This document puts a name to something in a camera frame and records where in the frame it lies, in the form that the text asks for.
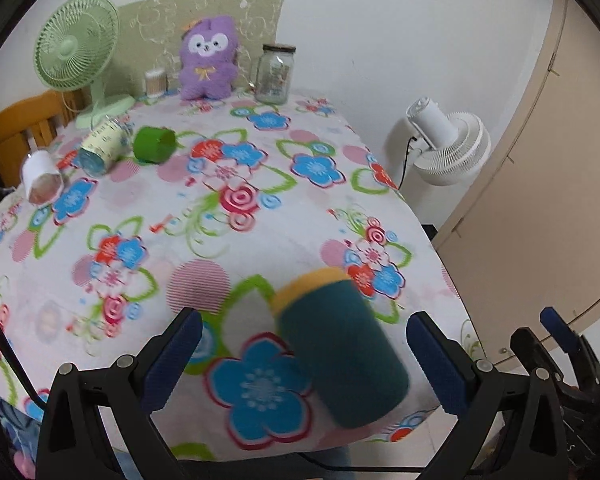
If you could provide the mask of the teal cup with yellow rim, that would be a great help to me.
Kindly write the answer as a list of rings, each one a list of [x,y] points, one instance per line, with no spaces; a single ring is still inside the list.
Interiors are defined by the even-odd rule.
[[[299,276],[275,293],[270,309],[338,426],[377,422],[406,398],[407,370],[343,270],[329,266]]]

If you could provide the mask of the white hexagonal cup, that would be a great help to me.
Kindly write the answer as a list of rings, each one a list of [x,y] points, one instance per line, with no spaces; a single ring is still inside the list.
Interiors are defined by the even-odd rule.
[[[27,154],[21,165],[20,177],[24,197],[34,206],[53,203],[65,186],[52,154],[45,148]]]

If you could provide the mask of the green plastic cup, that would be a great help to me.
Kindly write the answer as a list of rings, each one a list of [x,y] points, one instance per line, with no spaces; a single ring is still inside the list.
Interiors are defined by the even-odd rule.
[[[175,132],[168,128],[143,126],[133,141],[133,154],[141,162],[163,164],[176,149]]]

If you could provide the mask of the cream printed paper cup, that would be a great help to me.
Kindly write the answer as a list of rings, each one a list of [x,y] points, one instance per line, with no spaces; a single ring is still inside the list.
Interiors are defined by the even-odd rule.
[[[131,136],[131,129],[121,118],[105,116],[78,149],[80,167],[90,177],[103,176],[128,151]]]

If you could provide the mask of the beige wooden door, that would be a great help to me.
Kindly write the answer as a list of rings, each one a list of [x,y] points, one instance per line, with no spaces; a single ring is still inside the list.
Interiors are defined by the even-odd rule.
[[[600,301],[600,32],[566,2],[543,90],[502,166],[439,254],[488,352]]]

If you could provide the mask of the floral tablecloth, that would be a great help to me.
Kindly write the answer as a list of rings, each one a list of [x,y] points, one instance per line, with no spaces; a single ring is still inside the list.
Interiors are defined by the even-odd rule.
[[[0,324],[38,396],[62,363],[107,366],[194,308],[201,342],[155,422],[178,457],[224,462],[408,436],[438,406],[405,339],[415,311],[480,356],[419,221],[327,100],[168,96],[137,103],[130,122],[172,130],[174,154],[128,156],[93,178],[69,126],[50,149],[66,180],[58,200],[0,203]],[[332,421],[268,308],[322,266],[352,278],[410,375],[404,401],[358,430]]]

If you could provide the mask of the white floor fan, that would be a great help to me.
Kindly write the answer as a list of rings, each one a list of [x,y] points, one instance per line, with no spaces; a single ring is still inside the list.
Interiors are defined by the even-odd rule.
[[[419,133],[412,167],[433,186],[452,186],[473,177],[491,155],[491,137],[482,120],[468,112],[445,112],[424,96],[406,111]]]

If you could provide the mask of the wooden chair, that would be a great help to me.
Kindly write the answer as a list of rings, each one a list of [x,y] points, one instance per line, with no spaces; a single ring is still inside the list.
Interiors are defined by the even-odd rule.
[[[21,164],[31,151],[29,138],[37,148],[48,148],[57,136],[56,125],[68,125],[83,105],[82,90],[50,90],[0,112],[0,177],[4,185],[20,183]]]

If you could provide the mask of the cotton swab container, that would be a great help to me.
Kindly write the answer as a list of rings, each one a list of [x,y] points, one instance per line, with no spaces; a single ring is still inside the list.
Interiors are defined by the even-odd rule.
[[[145,94],[149,99],[158,99],[168,90],[168,77],[164,68],[152,68],[144,73]]]

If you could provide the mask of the green desk fan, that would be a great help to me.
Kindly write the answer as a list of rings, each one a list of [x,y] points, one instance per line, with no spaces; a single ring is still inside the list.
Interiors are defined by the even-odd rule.
[[[119,38],[119,14],[109,0],[69,0],[45,22],[34,43],[33,65],[47,88],[65,93],[90,90],[91,104],[76,115],[79,129],[134,105],[128,94],[108,96],[102,80]]]

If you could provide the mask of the purple plush toy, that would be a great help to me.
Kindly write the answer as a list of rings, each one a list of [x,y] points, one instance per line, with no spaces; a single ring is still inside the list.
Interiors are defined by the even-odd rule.
[[[224,100],[238,76],[239,46],[234,18],[203,18],[184,34],[180,49],[180,95],[184,101]]]

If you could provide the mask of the glass jar with black lid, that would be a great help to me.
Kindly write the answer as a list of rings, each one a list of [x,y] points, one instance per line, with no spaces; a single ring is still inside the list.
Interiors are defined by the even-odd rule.
[[[265,44],[259,58],[254,95],[264,104],[285,104],[288,100],[296,48],[288,44]]]

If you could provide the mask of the green patterned foam mat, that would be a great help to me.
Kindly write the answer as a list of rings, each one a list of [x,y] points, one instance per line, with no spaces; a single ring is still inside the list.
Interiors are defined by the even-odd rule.
[[[202,18],[234,18],[239,47],[234,85],[247,87],[264,44],[274,44],[284,0],[142,0],[120,6],[120,34],[105,70],[109,94],[144,94],[144,73],[166,71],[168,87],[176,89],[181,70],[180,47],[187,26]]]

